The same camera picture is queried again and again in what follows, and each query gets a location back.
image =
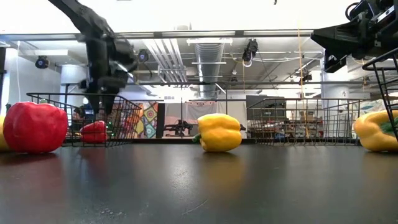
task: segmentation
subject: black table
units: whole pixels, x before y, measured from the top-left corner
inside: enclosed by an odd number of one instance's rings
[[[398,154],[356,146],[0,155],[0,223],[398,223]]]

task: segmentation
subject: ceiling duct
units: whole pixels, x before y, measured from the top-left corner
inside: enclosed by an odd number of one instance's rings
[[[201,82],[217,82],[220,62],[224,52],[224,43],[195,44],[198,73]],[[200,96],[204,98],[215,97],[215,85],[201,85]]]

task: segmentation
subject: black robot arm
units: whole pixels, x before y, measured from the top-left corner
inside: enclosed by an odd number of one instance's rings
[[[86,43],[89,81],[83,80],[81,88],[85,93],[118,94],[124,88],[129,72],[137,68],[134,47],[127,40],[118,40],[104,18],[94,10],[80,4],[77,0],[49,0],[67,15],[73,25],[83,34]],[[95,113],[100,101],[110,114],[114,103],[112,96],[86,96]]]
[[[325,48],[326,72],[346,65],[346,58],[378,57],[398,47],[398,0],[361,0],[348,6],[346,24],[315,29],[311,39]]]

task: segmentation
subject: security camera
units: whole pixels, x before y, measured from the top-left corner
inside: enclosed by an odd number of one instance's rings
[[[47,60],[47,56],[39,56],[35,63],[36,68],[39,68],[39,69],[48,68],[49,65],[50,65],[50,61]]]

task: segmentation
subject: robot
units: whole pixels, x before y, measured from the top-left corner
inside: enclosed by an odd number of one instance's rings
[[[398,0],[361,0],[347,7],[348,23],[314,30],[311,39],[325,48],[325,71],[344,67],[349,55],[378,57],[397,48],[397,7]]]
[[[112,95],[126,87],[129,73],[138,66],[134,47],[127,40],[116,39],[106,20],[77,0],[49,1],[66,14],[83,34],[89,80],[82,80],[80,88],[85,89],[86,98],[95,113],[98,113],[102,101],[105,113],[110,114],[114,103]]]

